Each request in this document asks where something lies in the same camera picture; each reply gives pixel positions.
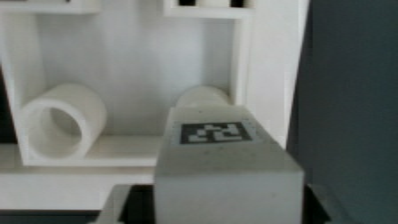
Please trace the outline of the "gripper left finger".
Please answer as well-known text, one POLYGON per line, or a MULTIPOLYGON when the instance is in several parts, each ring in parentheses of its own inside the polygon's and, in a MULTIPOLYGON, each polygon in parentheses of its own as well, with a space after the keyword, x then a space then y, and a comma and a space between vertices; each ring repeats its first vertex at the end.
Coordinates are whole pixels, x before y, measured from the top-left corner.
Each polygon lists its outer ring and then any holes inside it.
POLYGON ((115 185, 110 191, 99 224, 156 224, 151 185, 115 185))

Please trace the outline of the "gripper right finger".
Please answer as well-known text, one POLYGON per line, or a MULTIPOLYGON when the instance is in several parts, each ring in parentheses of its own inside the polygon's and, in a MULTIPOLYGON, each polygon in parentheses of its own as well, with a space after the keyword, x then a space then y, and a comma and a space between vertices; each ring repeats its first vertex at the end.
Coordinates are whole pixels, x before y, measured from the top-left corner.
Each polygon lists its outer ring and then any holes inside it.
POLYGON ((304 187, 302 224, 355 224, 330 190, 314 184, 304 187))

